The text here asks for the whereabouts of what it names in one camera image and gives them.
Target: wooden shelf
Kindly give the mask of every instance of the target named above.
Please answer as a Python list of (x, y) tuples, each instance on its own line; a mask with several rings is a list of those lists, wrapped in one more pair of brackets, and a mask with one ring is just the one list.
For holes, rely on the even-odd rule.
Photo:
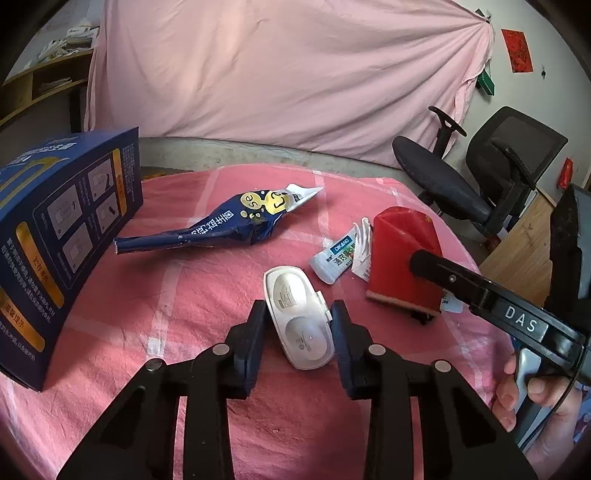
[[(88, 83), (92, 50), (59, 57), (10, 77), (0, 87), (0, 131), (25, 114), (28, 108), (60, 93)], [(40, 94), (40, 86), (62, 78), (72, 81)]]

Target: paper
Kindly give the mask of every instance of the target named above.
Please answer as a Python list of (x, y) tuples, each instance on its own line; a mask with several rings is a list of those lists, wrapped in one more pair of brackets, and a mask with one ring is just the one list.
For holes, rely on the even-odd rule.
[(534, 67), (531, 63), (530, 49), (527, 46), (525, 34), (517, 30), (501, 30), (509, 59), (511, 60), (511, 69), (513, 73), (533, 72)]
[(443, 290), (443, 298), (441, 299), (442, 311), (451, 313), (461, 313), (463, 309), (463, 302), (458, 300), (452, 292)]
[(366, 282), (369, 282), (369, 272), (371, 270), (371, 225), (369, 219), (361, 219), (361, 227), (357, 223), (355, 226), (355, 253), (353, 254), (353, 265), (351, 271)]

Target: wooden desk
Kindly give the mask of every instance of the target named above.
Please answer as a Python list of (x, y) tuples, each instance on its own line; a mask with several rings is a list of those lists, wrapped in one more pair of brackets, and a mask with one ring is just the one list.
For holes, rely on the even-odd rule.
[(511, 232), (480, 265), (482, 275), (543, 306), (550, 291), (550, 214), (556, 202), (538, 189)]

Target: blue snack bag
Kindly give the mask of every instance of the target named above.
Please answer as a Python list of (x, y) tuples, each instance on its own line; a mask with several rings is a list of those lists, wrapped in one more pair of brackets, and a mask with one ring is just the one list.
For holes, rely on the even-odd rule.
[(273, 232), (286, 213), (310, 200), (322, 187), (305, 189), (290, 184), (283, 190), (257, 190), (230, 198), (208, 217), (189, 228), (147, 236), (117, 237), (115, 253), (126, 254), (163, 248), (230, 247), (253, 245)]

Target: red block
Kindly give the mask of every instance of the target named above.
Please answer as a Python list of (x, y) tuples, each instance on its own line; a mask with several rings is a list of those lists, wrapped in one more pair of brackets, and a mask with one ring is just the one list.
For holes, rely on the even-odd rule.
[(425, 249), (441, 256), (441, 246), (428, 215), (404, 207), (390, 207), (376, 215), (372, 234), (371, 273), (367, 296), (429, 315), (438, 315), (443, 290), (415, 277), (410, 259)]
[(570, 182), (573, 180), (573, 161), (570, 158), (567, 158), (564, 161), (564, 165), (562, 165), (562, 171), (560, 172), (560, 177), (558, 177), (558, 182), (556, 186), (561, 190), (566, 190), (569, 188)]
[(517, 30), (501, 30), (513, 73), (533, 72), (534, 67), (531, 63), (530, 49), (527, 46), (525, 34)]

